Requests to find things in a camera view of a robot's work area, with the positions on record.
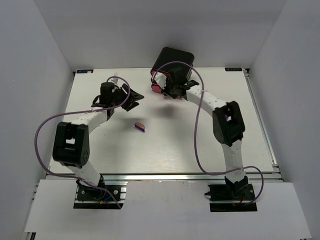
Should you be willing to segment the pink drawer with black knob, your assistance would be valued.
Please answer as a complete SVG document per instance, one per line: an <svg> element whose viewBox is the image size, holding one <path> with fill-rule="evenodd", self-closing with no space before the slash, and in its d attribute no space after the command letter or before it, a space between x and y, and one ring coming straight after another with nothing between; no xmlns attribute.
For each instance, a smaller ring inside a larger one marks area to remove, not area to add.
<svg viewBox="0 0 320 240"><path fill-rule="evenodd" d="M151 78L152 78L152 79L154 79L155 76L156 76L156 75L159 75L159 74L164 75L166 78L169 78L169 77L170 77L169 73L167 73L167 72L162 72L162 71L156 72L155 70L153 70L153 71L150 72L150 74L151 74Z"/></svg>

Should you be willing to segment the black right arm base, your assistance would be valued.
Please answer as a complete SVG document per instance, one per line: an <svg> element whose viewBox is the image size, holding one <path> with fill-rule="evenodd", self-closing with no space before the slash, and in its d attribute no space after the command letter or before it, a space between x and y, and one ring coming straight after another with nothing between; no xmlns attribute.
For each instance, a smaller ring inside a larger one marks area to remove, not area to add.
<svg viewBox="0 0 320 240"><path fill-rule="evenodd" d="M210 184L208 192L204 194L209 200L209 207L212 213L238 213L256 212L257 204L252 184L249 184L248 177L241 181L232 183L227 178L224 184Z"/></svg>

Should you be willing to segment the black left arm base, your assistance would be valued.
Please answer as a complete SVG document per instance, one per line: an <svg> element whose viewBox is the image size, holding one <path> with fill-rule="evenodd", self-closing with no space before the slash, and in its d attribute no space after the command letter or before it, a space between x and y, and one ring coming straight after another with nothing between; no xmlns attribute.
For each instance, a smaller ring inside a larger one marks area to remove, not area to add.
<svg viewBox="0 0 320 240"><path fill-rule="evenodd" d="M82 210L120 210L117 203L122 207L126 198L126 186L119 184L105 184L109 193L88 186L79 180L76 181L77 189L73 208Z"/></svg>

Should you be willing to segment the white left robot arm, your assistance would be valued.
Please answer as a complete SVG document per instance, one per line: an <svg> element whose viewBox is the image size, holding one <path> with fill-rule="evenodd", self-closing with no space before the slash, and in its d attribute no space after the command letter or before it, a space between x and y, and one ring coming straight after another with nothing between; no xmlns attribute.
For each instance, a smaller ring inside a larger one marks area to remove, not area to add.
<svg viewBox="0 0 320 240"><path fill-rule="evenodd" d="M107 122L117 106L130 111L139 105L143 95L127 84L104 82L100 94L92 101L92 110L72 122L61 121L56 127L52 158L71 170L81 181L101 187L101 174L90 163L90 133Z"/></svg>

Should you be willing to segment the purple curved butterfly lego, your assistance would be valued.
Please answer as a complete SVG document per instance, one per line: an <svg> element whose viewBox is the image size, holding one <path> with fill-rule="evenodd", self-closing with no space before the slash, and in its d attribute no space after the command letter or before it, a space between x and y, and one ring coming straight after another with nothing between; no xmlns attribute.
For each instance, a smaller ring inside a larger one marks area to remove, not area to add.
<svg viewBox="0 0 320 240"><path fill-rule="evenodd" d="M145 126L140 122L135 122L134 127L142 132L145 132Z"/></svg>

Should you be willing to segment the purple butterfly lego brick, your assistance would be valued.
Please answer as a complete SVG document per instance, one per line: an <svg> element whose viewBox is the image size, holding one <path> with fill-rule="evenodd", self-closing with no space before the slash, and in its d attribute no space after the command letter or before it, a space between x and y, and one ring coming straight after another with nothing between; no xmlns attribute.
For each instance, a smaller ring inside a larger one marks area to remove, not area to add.
<svg viewBox="0 0 320 240"><path fill-rule="evenodd" d="M232 120L232 117L230 115L225 115L225 119L227 122L229 122Z"/></svg>

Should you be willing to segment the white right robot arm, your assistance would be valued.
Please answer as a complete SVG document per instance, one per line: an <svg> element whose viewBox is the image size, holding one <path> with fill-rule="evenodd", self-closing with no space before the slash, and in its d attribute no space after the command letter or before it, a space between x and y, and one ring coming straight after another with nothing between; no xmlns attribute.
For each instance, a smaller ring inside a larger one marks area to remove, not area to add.
<svg viewBox="0 0 320 240"><path fill-rule="evenodd" d="M204 82L200 77L200 82L188 80L182 75L180 66L168 71L165 86L162 87L164 93L170 97L183 97L188 102L198 106L194 134L193 147L195 159L200 170L211 176L224 175L225 184L236 192L248 185L248 177L245 173L242 158L242 139L245 132L243 116L236 101L223 101L205 90ZM207 172L201 166L198 146L197 132L200 110L204 110L212 118L212 129L215 139L221 144L224 161L224 172Z"/></svg>

